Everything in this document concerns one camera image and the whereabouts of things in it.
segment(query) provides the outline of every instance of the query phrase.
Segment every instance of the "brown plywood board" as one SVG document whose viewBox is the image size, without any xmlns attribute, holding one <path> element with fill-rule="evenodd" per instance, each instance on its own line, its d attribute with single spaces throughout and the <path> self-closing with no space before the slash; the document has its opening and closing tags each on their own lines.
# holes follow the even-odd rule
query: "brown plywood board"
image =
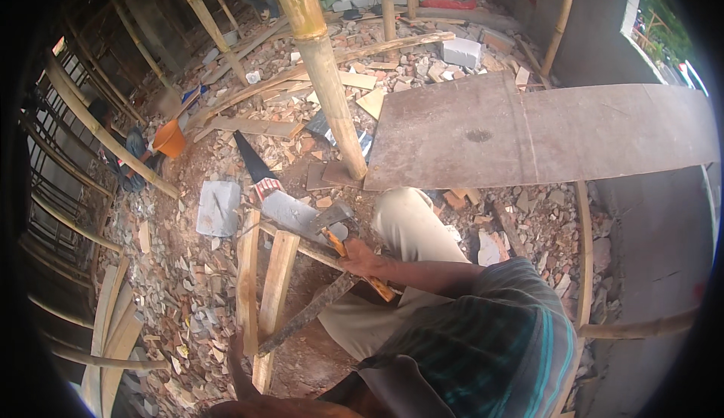
<svg viewBox="0 0 724 418">
<path fill-rule="evenodd" d="M 510 71 L 385 98 L 367 190 L 600 179 L 719 160 L 697 91 L 617 84 L 519 94 Z"/>
</svg>

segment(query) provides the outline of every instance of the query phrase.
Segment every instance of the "hand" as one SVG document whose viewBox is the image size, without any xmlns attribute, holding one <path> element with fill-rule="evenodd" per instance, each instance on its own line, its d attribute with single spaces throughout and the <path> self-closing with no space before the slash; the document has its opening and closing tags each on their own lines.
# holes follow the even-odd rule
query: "hand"
<svg viewBox="0 0 724 418">
<path fill-rule="evenodd" d="M 393 260 L 376 255 L 367 244 L 357 238 L 345 240 L 347 257 L 339 260 L 339 265 L 360 277 L 386 278 L 386 272 L 392 267 Z"/>
</svg>

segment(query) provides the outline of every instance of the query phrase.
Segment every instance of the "concrete wall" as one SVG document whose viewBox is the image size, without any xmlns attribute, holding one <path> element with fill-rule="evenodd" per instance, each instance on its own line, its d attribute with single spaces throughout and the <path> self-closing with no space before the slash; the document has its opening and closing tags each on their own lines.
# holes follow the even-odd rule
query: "concrete wall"
<svg viewBox="0 0 724 418">
<path fill-rule="evenodd" d="M 550 43 L 562 0 L 496 0 L 543 50 Z M 553 62 L 563 85 L 663 83 L 660 73 L 627 34 L 638 0 L 574 0 Z"/>
</svg>

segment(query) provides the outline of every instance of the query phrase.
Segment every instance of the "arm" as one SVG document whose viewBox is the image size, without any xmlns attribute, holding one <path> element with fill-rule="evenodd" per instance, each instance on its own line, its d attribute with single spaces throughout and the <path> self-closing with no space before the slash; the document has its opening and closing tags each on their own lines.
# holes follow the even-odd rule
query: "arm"
<svg viewBox="0 0 724 418">
<path fill-rule="evenodd" d="M 484 268 L 468 262 L 402 262 L 376 255 L 359 239 L 345 241 L 348 257 L 339 265 L 358 276 L 375 276 L 421 291 L 457 299 L 471 293 Z"/>
<path fill-rule="evenodd" d="M 145 162 L 146 160 L 148 160 L 149 157 L 150 157 L 150 151 L 146 150 L 146 152 L 144 152 L 144 153 L 141 155 L 141 157 L 138 158 L 138 160 L 140 160 L 141 163 L 143 163 L 143 162 Z M 131 179 L 131 178 L 133 177 L 133 175 L 135 175 L 135 171 L 134 171 L 131 167 L 129 167 L 129 169 L 130 169 L 130 170 L 129 170 L 128 174 L 126 175 L 126 178 Z"/>
</svg>

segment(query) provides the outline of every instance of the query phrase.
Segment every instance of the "wooden plank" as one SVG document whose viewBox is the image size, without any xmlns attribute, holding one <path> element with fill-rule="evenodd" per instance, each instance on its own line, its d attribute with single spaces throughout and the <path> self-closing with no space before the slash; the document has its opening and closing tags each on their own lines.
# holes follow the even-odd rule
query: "wooden plank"
<svg viewBox="0 0 724 418">
<path fill-rule="evenodd" d="M 364 89 L 373 89 L 374 85 L 377 83 L 377 78 L 375 76 L 348 73 L 343 70 L 339 71 L 339 79 L 342 80 L 342 85 L 349 85 L 350 87 Z M 309 80 L 309 75 L 304 73 L 299 77 L 295 77 L 294 80 Z"/>
<path fill-rule="evenodd" d="M 130 319 L 124 327 L 119 326 L 116 332 L 120 333 L 118 338 L 112 337 L 109 341 L 108 350 L 104 353 L 105 358 L 127 360 L 133 350 L 138 335 L 143 328 L 143 315 L 140 314 L 135 305 L 129 306 L 129 310 L 133 311 Z M 114 346 L 110 346 L 111 342 L 117 342 Z M 103 418 L 110 418 L 113 410 L 113 403 L 116 400 L 118 384 L 123 375 L 122 368 L 101 368 L 101 407 L 103 410 Z"/>
<path fill-rule="evenodd" d="M 239 131 L 272 137 L 291 139 L 304 128 L 301 123 L 283 123 L 281 121 L 250 120 L 248 118 L 227 118 L 223 115 L 208 120 L 204 125 L 207 129 Z"/>
<path fill-rule="evenodd" d="M 519 93 L 503 70 L 386 96 L 365 189 L 509 187 L 675 170 L 718 161 L 717 133 L 699 90 L 616 84 Z"/>
<path fill-rule="evenodd" d="M 282 311 L 287 298 L 292 266 L 297 255 L 299 236 L 287 231 L 277 231 L 271 246 L 267 279 L 259 309 L 259 337 L 268 338 L 282 326 Z M 267 394 L 272 381 L 274 351 L 262 357 L 254 357 L 251 383 L 261 394 Z"/>
<path fill-rule="evenodd" d="M 518 236 L 518 230 L 515 228 L 515 221 L 512 219 L 511 214 L 505 210 L 505 206 L 500 201 L 493 203 L 493 214 L 500 222 L 503 231 L 508 235 L 508 241 L 511 242 L 511 249 L 515 256 L 528 257 L 526 248 L 522 242 L 520 242 L 520 236 Z"/>
<path fill-rule="evenodd" d="M 98 295 L 98 306 L 95 309 L 93 337 L 90 340 L 90 355 L 93 357 L 103 355 L 108 328 L 111 325 L 111 315 L 129 263 L 130 259 L 122 256 L 118 267 L 110 265 L 106 269 L 101 293 Z M 80 396 L 96 415 L 101 411 L 101 368 L 86 366 L 80 384 Z"/>
<path fill-rule="evenodd" d="M 259 211 L 244 211 L 242 235 L 236 245 L 236 324 L 244 329 L 244 354 L 254 355 L 258 348 L 256 329 L 256 256 L 259 242 Z"/>
<path fill-rule="evenodd" d="M 385 100 L 385 91 L 382 88 L 375 88 L 365 96 L 359 98 L 356 102 L 367 113 L 379 120 L 379 114 L 382 112 L 382 102 Z"/>
<path fill-rule="evenodd" d="M 367 55 L 374 55 L 376 53 L 391 51 L 394 49 L 400 49 L 401 47 L 416 46 L 418 44 L 426 43 L 437 43 L 439 41 L 454 40 L 455 34 L 452 32 L 443 32 L 436 34 L 421 35 L 418 37 L 407 37 L 400 38 L 398 40 L 376 43 L 371 46 L 360 47 L 358 49 L 352 49 L 350 51 L 344 51 L 334 54 L 334 59 L 337 63 L 343 63 L 345 61 L 354 60 L 355 58 L 365 57 Z M 221 102 L 217 102 L 212 107 L 199 110 L 194 116 L 189 118 L 186 123 L 185 131 L 191 128 L 198 127 L 203 124 L 211 115 L 216 115 L 222 110 L 233 106 L 234 104 L 240 103 L 244 99 L 254 96 L 255 94 L 274 87 L 277 84 L 281 84 L 286 80 L 294 79 L 301 74 L 306 72 L 306 66 L 304 63 L 296 65 L 290 70 L 286 70 L 283 73 L 279 73 L 269 80 L 259 82 L 258 84 L 250 85 L 236 93 L 226 93 L 222 98 Z"/>
<path fill-rule="evenodd" d="M 247 54 L 249 54 L 249 52 L 256 49 L 264 41 L 267 41 L 267 38 L 269 38 L 271 35 L 278 32 L 279 29 L 286 26 L 287 24 L 289 24 L 289 19 L 287 19 L 287 17 L 285 15 L 283 15 L 281 18 L 279 18 L 279 20 L 277 22 L 274 23 L 274 25 L 270 26 L 267 29 L 267 31 L 260 34 L 257 38 L 254 39 L 254 41 L 249 43 L 243 51 L 236 54 L 236 59 L 241 60 L 242 58 L 246 57 Z M 228 70 L 230 70 L 230 69 L 231 69 L 230 63 L 226 63 L 223 66 L 217 67 L 216 70 L 213 72 L 213 74 L 210 77 L 208 77 L 206 80 L 204 80 L 204 85 L 210 85 L 213 82 L 221 79 L 224 76 L 224 74 L 226 74 L 228 72 Z"/>
</svg>

